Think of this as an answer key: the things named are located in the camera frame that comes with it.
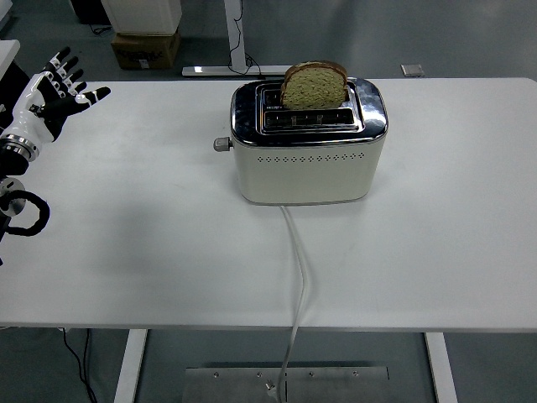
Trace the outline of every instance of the bread crust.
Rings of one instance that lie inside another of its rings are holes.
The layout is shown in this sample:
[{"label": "bread crust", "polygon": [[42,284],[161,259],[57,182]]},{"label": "bread crust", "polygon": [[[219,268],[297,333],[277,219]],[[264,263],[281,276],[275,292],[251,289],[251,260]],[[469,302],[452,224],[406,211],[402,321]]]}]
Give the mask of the bread crust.
[{"label": "bread crust", "polygon": [[310,68],[323,68],[323,69],[332,69],[341,76],[341,86],[347,84],[347,70],[342,65],[338,65],[333,61],[328,60],[315,60],[315,61],[306,61],[304,63],[299,63],[298,65],[291,66],[284,76],[284,83],[281,86],[280,90],[280,104],[284,105],[284,95],[287,87],[287,83],[292,79],[293,75],[299,71],[303,71]]}]

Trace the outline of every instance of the toaster vent hole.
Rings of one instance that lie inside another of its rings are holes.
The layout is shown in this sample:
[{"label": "toaster vent hole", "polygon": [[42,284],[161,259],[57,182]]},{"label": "toaster vent hole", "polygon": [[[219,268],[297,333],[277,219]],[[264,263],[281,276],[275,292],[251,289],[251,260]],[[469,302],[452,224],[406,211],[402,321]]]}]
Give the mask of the toaster vent hole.
[{"label": "toaster vent hole", "polygon": [[277,163],[288,163],[288,162],[321,162],[321,161],[338,161],[338,160],[355,160],[356,158],[365,157],[364,153],[356,154],[334,154],[334,155],[310,155],[309,157],[292,155],[290,157],[258,157],[258,162],[277,162]]}]

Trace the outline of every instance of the toaster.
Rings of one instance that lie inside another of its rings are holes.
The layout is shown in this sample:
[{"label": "toaster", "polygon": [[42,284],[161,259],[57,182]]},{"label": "toaster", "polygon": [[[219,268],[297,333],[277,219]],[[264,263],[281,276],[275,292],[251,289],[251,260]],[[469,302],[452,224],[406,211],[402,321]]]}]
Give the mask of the toaster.
[{"label": "toaster", "polygon": [[259,204],[347,202],[372,184],[388,117],[377,87],[347,80],[338,108],[289,110],[280,104],[283,80],[240,86],[231,104],[231,137],[214,149],[233,148],[242,195]]}]

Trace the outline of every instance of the floor plate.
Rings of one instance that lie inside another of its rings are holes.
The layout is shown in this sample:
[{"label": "floor plate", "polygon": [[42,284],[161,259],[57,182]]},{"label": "floor plate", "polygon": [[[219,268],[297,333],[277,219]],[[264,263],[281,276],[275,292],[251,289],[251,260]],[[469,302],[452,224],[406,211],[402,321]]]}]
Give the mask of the floor plate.
[{"label": "floor plate", "polygon": [[[270,390],[280,368],[196,368],[186,370],[183,403],[274,403]],[[289,403],[388,402],[386,367],[289,368],[283,384]]]}]

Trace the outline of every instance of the cardboard box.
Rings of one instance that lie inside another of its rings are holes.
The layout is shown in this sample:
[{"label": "cardboard box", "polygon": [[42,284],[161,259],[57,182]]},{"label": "cardboard box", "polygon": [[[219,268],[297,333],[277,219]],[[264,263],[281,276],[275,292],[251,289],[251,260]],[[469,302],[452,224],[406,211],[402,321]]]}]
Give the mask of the cardboard box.
[{"label": "cardboard box", "polygon": [[179,43],[179,30],[170,36],[116,34],[112,48],[122,69],[169,69]]}]

